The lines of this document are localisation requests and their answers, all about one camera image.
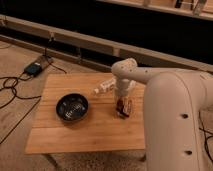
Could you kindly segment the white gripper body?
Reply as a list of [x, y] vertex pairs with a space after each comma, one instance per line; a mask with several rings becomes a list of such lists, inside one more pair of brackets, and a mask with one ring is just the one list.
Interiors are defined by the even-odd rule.
[[117, 78], [114, 87], [115, 102], [127, 99], [135, 86], [136, 82], [134, 80]]

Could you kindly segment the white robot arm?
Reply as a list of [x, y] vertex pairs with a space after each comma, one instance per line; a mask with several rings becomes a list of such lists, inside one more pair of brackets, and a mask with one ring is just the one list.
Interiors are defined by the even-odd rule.
[[181, 68], [140, 67], [133, 58], [111, 67], [115, 94], [129, 94], [132, 81], [143, 95], [147, 171], [204, 171], [199, 113], [213, 105], [213, 74]]

